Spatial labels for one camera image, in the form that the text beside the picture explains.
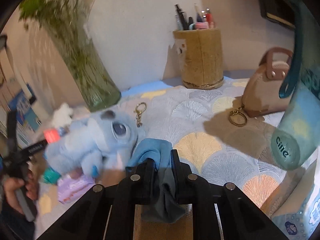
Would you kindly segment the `dark left sleeve forearm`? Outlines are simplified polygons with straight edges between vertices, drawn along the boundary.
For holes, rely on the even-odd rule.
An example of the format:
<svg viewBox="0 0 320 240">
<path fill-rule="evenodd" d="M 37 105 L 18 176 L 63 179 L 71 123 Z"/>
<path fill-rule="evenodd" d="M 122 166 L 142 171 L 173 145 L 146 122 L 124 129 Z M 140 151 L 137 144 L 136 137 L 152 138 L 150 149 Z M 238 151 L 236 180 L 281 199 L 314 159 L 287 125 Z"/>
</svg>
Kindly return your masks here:
<svg viewBox="0 0 320 240">
<path fill-rule="evenodd" d="M 1 239 L 34 239 L 35 224 L 14 210 L 5 200 L 1 210 Z"/>
</svg>

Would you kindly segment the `person's left hand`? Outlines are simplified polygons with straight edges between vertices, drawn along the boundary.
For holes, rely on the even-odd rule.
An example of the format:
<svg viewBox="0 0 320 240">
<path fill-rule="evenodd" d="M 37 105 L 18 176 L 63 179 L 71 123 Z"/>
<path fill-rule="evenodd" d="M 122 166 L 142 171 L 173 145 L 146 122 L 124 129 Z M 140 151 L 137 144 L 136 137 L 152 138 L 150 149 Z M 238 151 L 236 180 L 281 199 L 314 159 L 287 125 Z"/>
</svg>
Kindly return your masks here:
<svg viewBox="0 0 320 240">
<path fill-rule="evenodd" d="M 9 177 L 5 180 L 3 184 L 4 194 L 7 200 L 7 203 L 20 214 L 24 214 L 15 194 L 15 191 L 24 186 L 24 180 L 20 178 Z M 36 201 L 39 196 L 39 185 L 37 180 L 35 180 L 31 170 L 28 171 L 28 181 L 26 184 L 27 197 L 32 201 Z"/>
</svg>

